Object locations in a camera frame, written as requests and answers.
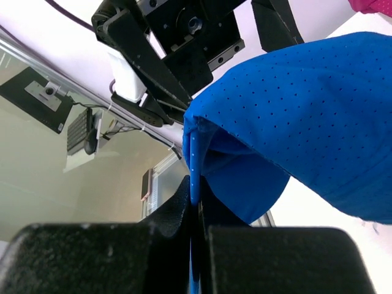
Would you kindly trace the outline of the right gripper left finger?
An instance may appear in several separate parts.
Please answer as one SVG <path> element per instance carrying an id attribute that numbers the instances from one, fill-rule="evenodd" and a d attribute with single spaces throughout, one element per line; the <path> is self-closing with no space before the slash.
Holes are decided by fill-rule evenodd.
<path id="1" fill-rule="evenodd" d="M 186 293 L 190 179 L 137 223 L 31 224 L 1 258 L 2 293 Z"/>

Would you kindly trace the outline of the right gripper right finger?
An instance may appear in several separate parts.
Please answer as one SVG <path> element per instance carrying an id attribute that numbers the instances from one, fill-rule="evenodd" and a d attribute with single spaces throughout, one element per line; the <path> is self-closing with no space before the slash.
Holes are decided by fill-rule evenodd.
<path id="1" fill-rule="evenodd" d="M 336 228 L 251 227 L 200 181 L 202 293 L 373 293 L 353 240 Z"/>

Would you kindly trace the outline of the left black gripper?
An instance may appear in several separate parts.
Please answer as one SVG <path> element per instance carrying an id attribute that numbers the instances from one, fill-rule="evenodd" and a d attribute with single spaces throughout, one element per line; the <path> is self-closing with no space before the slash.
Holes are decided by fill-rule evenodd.
<path id="1" fill-rule="evenodd" d="M 209 85 L 212 72 L 244 48 L 233 12 L 241 4 L 102 1 L 91 23 L 97 39 L 118 49 L 155 99 L 188 107 L 188 93 L 193 95 Z M 251 4 L 265 52 L 304 43 L 288 0 L 254 0 Z M 165 52 L 164 61 L 144 33 L 155 36 Z"/>

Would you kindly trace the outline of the blue baseball cap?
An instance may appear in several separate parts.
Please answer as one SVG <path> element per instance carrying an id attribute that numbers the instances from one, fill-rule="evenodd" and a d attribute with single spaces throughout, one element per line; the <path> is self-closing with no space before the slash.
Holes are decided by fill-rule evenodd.
<path id="1" fill-rule="evenodd" d="M 355 32 L 232 67 L 185 112 L 183 155 L 198 212 L 205 179 L 252 227 L 294 178 L 348 216 L 391 224 L 391 37 Z"/>

